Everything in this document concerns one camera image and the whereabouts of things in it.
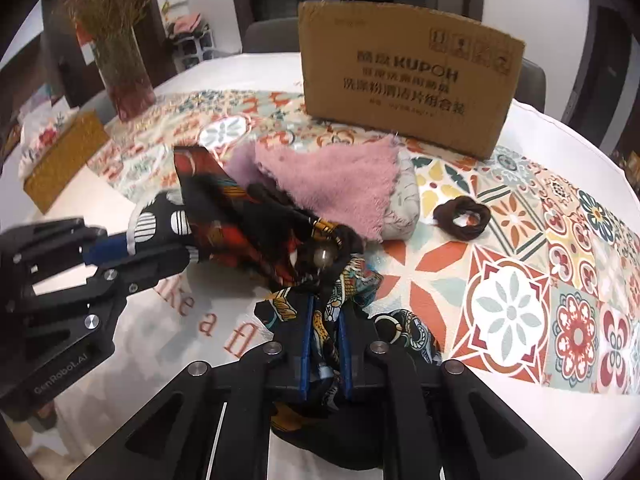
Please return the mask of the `black patterned silk scarf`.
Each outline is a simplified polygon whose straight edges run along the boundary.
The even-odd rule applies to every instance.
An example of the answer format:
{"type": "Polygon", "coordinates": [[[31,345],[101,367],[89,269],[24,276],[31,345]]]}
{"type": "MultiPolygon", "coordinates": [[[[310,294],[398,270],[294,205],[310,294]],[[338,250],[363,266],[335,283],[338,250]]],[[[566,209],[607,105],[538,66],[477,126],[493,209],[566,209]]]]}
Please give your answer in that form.
{"type": "Polygon", "coordinates": [[[382,278],[348,226],[295,206],[269,185],[243,188],[201,146],[176,148],[174,165],[196,249],[204,259],[266,279],[270,295],[254,312],[273,336],[297,318],[306,300],[312,302],[308,393],[303,401],[272,404],[272,432],[336,466],[378,468],[349,455],[337,322],[346,309],[367,318],[396,312],[418,317],[405,309],[368,315],[382,278]]]}

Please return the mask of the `dark brown hair scrunchie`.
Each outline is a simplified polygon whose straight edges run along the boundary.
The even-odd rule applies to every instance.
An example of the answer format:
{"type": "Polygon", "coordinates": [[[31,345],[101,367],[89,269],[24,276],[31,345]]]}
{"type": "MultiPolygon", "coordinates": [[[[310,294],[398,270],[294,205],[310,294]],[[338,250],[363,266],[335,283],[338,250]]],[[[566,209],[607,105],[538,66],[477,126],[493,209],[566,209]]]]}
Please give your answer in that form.
{"type": "Polygon", "coordinates": [[[433,218],[439,229],[456,240],[469,242],[481,236],[491,219],[490,209],[469,196],[458,196],[438,205],[433,218]]]}

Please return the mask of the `white tree-print cloth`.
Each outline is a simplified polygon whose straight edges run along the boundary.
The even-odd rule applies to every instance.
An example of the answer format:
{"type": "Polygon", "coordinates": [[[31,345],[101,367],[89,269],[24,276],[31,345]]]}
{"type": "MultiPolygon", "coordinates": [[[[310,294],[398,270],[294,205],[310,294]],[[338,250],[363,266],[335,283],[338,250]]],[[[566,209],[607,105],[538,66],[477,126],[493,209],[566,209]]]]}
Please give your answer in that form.
{"type": "Polygon", "coordinates": [[[408,240],[420,219],[420,194],[416,172],[408,151],[397,157],[398,176],[385,211],[382,240],[408,240]]]}

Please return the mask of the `pink fluffy towel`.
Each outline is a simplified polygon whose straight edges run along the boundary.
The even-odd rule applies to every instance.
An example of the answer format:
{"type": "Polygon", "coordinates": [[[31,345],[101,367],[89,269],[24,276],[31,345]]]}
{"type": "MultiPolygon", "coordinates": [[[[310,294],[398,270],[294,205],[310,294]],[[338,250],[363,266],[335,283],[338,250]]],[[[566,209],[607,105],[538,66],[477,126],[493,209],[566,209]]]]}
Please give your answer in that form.
{"type": "Polygon", "coordinates": [[[224,170],[243,188],[271,183],[296,206],[379,242],[399,174],[398,153],[390,138],[308,153],[250,141],[232,151],[224,170]]]}

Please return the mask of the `floral white cushion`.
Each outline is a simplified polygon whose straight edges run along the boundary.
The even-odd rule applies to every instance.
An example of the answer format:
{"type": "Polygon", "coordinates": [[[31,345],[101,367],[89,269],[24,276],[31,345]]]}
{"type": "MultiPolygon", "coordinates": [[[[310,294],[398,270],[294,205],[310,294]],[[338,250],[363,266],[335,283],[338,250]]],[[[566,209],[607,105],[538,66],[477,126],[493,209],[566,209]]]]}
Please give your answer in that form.
{"type": "Polygon", "coordinates": [[[30,135],[25,136],[25,144],[21,145],[21,159],[18,164],[18,178],[25,181],[42,162],[43,157],[54,147],[54,144],[62,138],[68,128],[73,125],[79,110],[77,107],[56,113],[46,122],[35,129],[30,130],[30,135]]]}

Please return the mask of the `yellow woven tissue box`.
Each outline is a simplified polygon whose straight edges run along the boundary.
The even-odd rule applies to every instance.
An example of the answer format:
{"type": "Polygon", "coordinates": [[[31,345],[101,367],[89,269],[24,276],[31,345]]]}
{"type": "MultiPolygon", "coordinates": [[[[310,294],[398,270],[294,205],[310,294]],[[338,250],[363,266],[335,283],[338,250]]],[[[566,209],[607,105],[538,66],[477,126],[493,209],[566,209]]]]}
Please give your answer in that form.
{"type": "Polygon", "coordinates": [[[82,166],[108,141],[95,112],[79,113],[35,163],[23,190],[37,209],[46,214],[82,166]]]}

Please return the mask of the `patterned tablecloth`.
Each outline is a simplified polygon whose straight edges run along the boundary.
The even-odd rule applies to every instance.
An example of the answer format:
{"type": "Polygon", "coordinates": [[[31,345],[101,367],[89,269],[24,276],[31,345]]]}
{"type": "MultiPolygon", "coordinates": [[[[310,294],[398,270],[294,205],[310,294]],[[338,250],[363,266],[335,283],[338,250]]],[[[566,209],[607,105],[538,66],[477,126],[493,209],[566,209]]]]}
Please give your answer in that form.
{"type": "MultiPolygon", "coordinates": [[[[160,110],[113,140],[51,210],[121,230],[134,205],[175,183],[169,147],[199,140],[220,158],[257,141],[309,151],[369,141],[356,127],[302,114],[295,53],[216,58],[165,81],[160,110]]],[[[409,141],[420,220],[410,240],[368,252],[382,285],[369,314],[407,309],[510,405],[582,478],[617,477],[638,457],[639,203],[622,170],[533,107],[511,106],[487,162],[409,141]],[[434,209],[458,196],[486,205],[476,240],[439,229],[434,209]]],[[[264,290],[200,264],[133,296],[111,358],[59,396],[54,425],[11,422],[44,478],[64,479],[194,360],[236,361],[269,332],[254,315],[264,290]]]]}

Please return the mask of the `glass vase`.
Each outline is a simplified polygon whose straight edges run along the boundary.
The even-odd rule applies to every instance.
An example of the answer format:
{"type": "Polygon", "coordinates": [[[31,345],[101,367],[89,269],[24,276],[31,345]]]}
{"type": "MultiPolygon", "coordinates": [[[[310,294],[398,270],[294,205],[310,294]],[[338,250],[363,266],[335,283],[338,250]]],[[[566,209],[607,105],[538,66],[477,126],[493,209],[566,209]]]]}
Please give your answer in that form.
{"type": "Polygon", "coordinates": [[[155,103],[153,86],[132,28],[96,40],[92,50],[106,93],[121,122],[130,122],[155,103]]]}

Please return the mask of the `white shoe rack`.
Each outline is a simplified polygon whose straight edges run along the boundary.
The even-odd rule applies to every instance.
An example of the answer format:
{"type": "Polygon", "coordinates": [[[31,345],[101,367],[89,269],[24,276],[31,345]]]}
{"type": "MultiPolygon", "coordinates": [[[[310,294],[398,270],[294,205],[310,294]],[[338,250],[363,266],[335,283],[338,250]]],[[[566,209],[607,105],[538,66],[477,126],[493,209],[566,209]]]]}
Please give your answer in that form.
{"type": "Polygon", "coordinates": [[[195,65],[216,58],[214,38],[205,25],[193,32],[180,32],[172,40],[172,59],[178,72],[190,70],[195,65]]]}

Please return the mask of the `grey dining chair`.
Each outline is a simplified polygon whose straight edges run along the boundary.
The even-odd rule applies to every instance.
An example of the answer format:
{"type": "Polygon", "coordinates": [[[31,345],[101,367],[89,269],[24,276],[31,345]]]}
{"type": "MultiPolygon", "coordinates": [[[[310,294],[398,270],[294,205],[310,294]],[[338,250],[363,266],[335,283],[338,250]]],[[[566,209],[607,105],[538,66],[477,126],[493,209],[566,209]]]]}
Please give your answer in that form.
{"type": "Polygon", "coordinates": [[[243,37],[244,53],[299,52],[298,18],[254,22],[243,37]]]}
{"type": "Polygon", "coordinates": [[[514,99],[543,113],[546,106],[547,78],[544,70],[527,58],[522,61],[514,99]]]}

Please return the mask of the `brown cardboard box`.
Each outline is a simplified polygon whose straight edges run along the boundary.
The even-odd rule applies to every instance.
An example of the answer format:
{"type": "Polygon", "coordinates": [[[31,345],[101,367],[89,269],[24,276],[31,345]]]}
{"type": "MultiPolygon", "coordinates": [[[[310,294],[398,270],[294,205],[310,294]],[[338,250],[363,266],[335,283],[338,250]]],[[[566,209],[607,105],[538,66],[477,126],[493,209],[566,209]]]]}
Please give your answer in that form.
{"type": "Polygon", "coordinates": [[[299,5],[298,40],[310,116],[477,159],[497,145],[525,50],[460,15],[329,0],[299,5]]]}

